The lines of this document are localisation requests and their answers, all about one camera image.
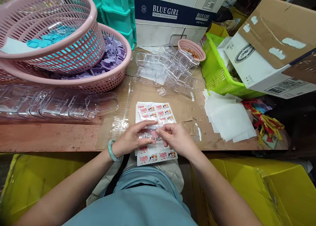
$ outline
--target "stack of clear boxes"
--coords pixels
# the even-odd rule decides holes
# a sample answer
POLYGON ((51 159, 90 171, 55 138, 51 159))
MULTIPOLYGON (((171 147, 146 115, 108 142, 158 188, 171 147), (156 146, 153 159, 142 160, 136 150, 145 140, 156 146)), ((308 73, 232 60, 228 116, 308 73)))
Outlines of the stack of clear boxes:
POLYGON ((0 119, 92 121, 117 108, 113 92, 86 95, 59 88, 0 86, 0 119))
POLYGON ((192 77, 199 66, 193 56, 183 49, 176 50, 171 44, 158 52, 136 54, 137 75, 155 82, 161 96, 172 91, 191 97, 197 80, 192 77))

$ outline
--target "person's left hand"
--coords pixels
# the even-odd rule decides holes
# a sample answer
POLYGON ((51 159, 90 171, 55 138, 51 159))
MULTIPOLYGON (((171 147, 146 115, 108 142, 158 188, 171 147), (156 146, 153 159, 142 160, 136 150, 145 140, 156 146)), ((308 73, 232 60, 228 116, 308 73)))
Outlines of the person's left hand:
POLYGON ((147 144, 156 144, 153 139, 138 138, 138 133, 146 126, 156 125, 158 121, 141 121, 131 125, 122 135, 122 137, 112 144, 112 151, 115 157, 119 158, 125 154, 129 154, 138 147, 147 144))

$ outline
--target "yellow plastic bin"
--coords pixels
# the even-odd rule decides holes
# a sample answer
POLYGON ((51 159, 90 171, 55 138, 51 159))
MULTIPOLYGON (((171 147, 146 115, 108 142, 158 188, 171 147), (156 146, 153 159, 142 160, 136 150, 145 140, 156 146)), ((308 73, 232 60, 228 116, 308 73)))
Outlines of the yellow plastic bin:
MULTIPOLYGON (((15 154, 1 194, 0 225, 15 223, 58 183, 98 153, 15 154)), ((0 155, 0 162, 6 155, 0 155)))
POLYGON ((242 82, 234 81, 229 74, 224 61, 219 55, 212 34, 206 34, 207 40, 203 46, 206 59, 201 62, 202 74, 208 91, 219 94, 230 93, 242 99, 251 99, 265 95, 264 93, 247 89, 242 82))

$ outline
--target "person's right hand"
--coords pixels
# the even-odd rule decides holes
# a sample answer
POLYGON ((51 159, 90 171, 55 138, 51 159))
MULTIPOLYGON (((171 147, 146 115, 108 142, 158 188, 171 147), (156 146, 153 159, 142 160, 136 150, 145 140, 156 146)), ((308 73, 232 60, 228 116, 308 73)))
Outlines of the person's right hand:
POLYGON ((160 129, 157 129, 156 133, 162 137, 165 147, 169 145, 188 160, 190 160, 192 155, 200 151, 181 124, 165 124, 160 129))

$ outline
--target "bracelet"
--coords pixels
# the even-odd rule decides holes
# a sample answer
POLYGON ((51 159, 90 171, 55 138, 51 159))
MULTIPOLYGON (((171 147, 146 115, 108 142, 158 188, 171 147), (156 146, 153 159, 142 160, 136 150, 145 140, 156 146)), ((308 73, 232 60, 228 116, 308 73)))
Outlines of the bracelet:
POLYGON ((114 162, 121 162, 117 157, 115 157, 115 155, 113 154, 113 151, 112 151, 112 143, 114 143, 116 140, 112 139, 109 141, 108 143, 108 151, 109 151, 109 154, 110 154, 110 157, 111 159, 114 161, 114 162))

